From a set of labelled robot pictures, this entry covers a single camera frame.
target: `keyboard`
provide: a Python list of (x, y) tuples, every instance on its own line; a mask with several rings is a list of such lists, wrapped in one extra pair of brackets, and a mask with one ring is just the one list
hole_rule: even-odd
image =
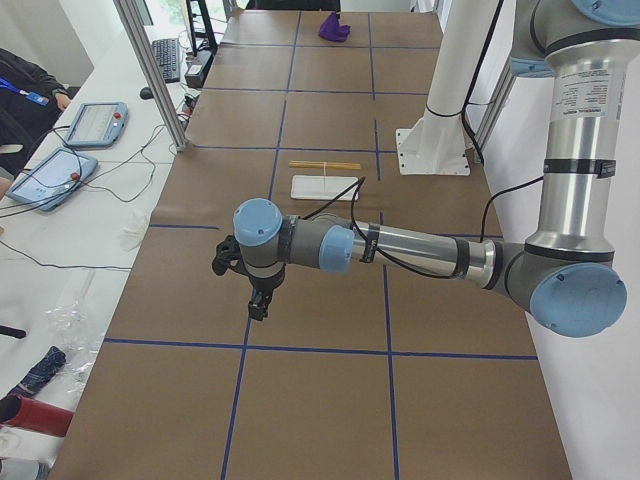
[(151, 42), (151, 50), (156, 57), (165, 83), (180, 80), (180, 44), (177, 38), (162, 38)]

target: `blue joint cap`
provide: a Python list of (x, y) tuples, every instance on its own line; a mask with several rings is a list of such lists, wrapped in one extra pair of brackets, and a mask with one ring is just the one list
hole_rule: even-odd
[(511, 57), (511, 73), (516, 77), (549, 78), (554, 73), (544, 60)]
[(566, 337), (588, 337), (613, 325), (627, 303), (627, 289), (611, 268), (579, 263), (545, 278), (531, 296), (531, 314)]
[(640, 24), (638, 0), (572, 0), (580, 12), (594, 22), (610, 27)]
[(355, 235), (352, 230), (334, 225), (320, 244), (320, 270), (344, 273), (349, 270)]
[(278, 235), (281, 226), (280, 210), (263, 198), (247, 200), (233, 215), (233, 233), (246, 247), (264, 245)]

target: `lanyard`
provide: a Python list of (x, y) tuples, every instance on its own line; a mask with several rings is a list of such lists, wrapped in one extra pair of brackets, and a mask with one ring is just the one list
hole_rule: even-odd
[(10, 92), (17, 93), (18, 95), (24, 96), (27, 100), (31, 100), (34, 103), (37, 103), (41, 106), (46, 106), (49, 103), (49, 99), (47, 97), (43, 97), (35, 92), (27, 92), (25, 90), (21, 90), (15, 87), (11, 82), (7, 79), (0, 77), (0, 88), (4, 88), (9, 90)]
[(0, 88), (6, 88), (14, 93), (20, 93), (22, 90), (14, 87), (8, 80), (0, 77)]

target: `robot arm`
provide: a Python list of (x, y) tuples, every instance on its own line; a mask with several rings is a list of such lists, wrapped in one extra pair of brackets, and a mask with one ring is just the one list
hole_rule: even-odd
[(332, 215), (283, 217), (249, 200), (213, 268), (249, 278), (251, 318), (267, 316), (287, 263), (345, 272), (352, 259), (473, 281), (561, 335), (594, 335), (620, 317), (626, 288), (610, 268), (604, 223), (626, 67), (640, 53), (640, 2), (518, 0), (516, 16), (516, 65), (525, 74), (550, 65), (556, 77), (538, 230), (524, 245), (475, 243)]

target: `blue tablet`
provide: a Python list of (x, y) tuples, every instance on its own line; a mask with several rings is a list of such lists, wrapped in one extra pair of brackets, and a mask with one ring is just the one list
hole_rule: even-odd
[(7, 197), (40, 210), (51, 210), (86, 181), (97, 165), (93, 157), (60, 147), (18, 179)]
[(122, 133), (127, 116), (122, 102), (83, 103), (64, 141), (74, 149), (108, 148)]

